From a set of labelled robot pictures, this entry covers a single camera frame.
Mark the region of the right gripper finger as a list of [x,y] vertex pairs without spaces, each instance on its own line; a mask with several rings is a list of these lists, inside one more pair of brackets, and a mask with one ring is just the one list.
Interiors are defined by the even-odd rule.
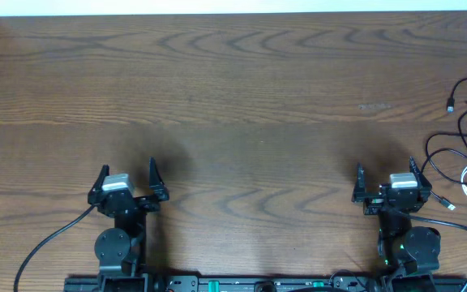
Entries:
[[366,198],[365,171],[362,168],[362,165],[358,163],[357,178],[356,178],[356,183],[354,185],[351,201],[353,203],[360,203],[360,202],[363,202],[365,198]]
[[425,175],[422,173],[422,171],[419,169],[417,166],[416,161],[414,160],[413,157],[409,158],[409,170],[410,172],[414,175],[418,182],[418,189],[421,191],[431,191],[432,190],[432,185],[431,183],[427,180]]

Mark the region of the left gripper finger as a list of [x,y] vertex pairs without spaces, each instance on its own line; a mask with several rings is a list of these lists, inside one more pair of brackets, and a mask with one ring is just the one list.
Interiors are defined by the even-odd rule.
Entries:
[[103,184],[105,178],[109,176],[109,166],[103,165],[101,171],[92,185],[90,191],[88,192],[88,203],[89,204],[99,204],[104,198]]
[[149,158],[149,188],[159,201],[169,200],[169,190],[161,178],[154,157]]

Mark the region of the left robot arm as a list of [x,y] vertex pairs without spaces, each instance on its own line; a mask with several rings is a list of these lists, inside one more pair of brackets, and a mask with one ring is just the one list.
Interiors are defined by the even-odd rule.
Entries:
[[114,220],[114,227],[103,231],[94,244],[99,291],[165,289],[162,278],[145,268],[146,217],[161,210],[161,203],[169,200],[169,191],[154,158],[149,159],[148,167],[150,195],[136,197],[129,175],[112,175],[108,165],[102,166],[88,193],[88,203]]

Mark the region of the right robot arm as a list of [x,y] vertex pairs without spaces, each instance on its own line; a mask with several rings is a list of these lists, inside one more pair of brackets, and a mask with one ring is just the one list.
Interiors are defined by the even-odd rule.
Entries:
[[391,174],[389,182],[377,192],[366,189],[365,170],[357,166],[351,201],[361,203],[363,214],[379,218],[378,252],[389,268],[379,277],[383,291],[405,291],[407,284],[396,288],[393,282],[409,277],[429,277],[439,268],[441,236],[438,230],[412,226],[411,213],[428,201],[432,185],[409,159],[409,172]]

